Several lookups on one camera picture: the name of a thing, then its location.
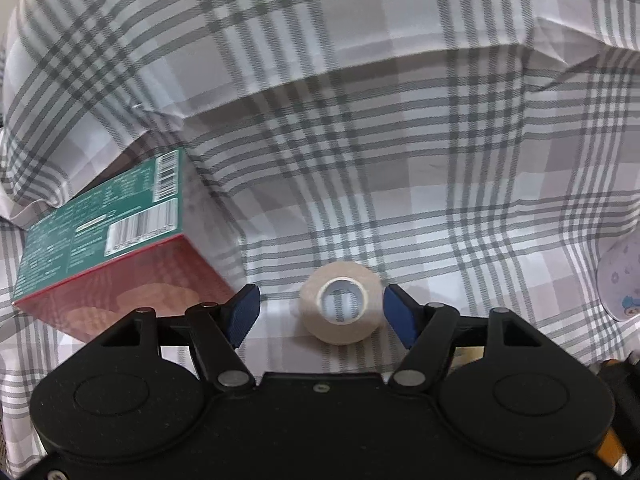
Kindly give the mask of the beige tape roll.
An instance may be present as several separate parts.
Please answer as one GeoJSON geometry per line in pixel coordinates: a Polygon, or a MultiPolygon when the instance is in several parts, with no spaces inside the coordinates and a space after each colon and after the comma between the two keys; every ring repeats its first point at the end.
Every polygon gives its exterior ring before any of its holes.
{"type": "Polygon", "coordinates": [[[315,270],[300,289],[300,322],[326,344],[356,344],[383,323],[382,297],[374,272],[354,262],[332,262],[315,270]]]}

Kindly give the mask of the yellow cardboard box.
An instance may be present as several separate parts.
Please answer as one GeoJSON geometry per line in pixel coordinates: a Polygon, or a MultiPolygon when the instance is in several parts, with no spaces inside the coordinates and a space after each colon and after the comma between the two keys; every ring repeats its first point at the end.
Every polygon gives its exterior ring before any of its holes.
{"type": "Polygon", "coordinates": [[[457,347],[454,349],[448,373],[458,370],[460,367],[480,360],[485,353],[484,347],[457,347]]]}

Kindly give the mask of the red green carton box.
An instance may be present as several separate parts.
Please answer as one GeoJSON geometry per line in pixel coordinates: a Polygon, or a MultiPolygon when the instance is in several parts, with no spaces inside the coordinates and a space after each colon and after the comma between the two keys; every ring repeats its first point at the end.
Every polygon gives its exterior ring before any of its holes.
{"type": "Polygon", "coordinates": [[[70,200],[27,232],[12,302],[89,341],[134,309],[180,315],[245,283],[239,240],[181,148],[70,200]]]}

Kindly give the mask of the purple-lid cartoon bottle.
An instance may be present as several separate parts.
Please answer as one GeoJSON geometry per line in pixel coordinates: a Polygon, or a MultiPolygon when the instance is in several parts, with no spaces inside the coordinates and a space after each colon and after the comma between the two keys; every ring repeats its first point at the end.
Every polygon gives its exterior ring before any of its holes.
{"type": "Polygon", "coordinates": [[[608,314],[626,322],[639,314],[639,232],[616,242],[598,266],[600,300],[608,314]]]}

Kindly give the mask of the grey plaid tablecloth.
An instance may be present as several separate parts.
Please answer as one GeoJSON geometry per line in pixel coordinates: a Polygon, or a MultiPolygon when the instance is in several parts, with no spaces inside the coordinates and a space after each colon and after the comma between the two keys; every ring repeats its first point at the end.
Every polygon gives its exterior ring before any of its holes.
{"type": "Polygon", "coordinates": [[[180,146],[234,278],[262,291],[266,370],[389,372],[382,328],[334,349],[295,321],[352,260],[416,299],[514,310],[582,362],[638,348],[601,257],[639,223],[639,0],[18,0],[1,36],[1,420],[40,460],[37,382],[80,344],[11,304],[27,229],[180,146]]]}

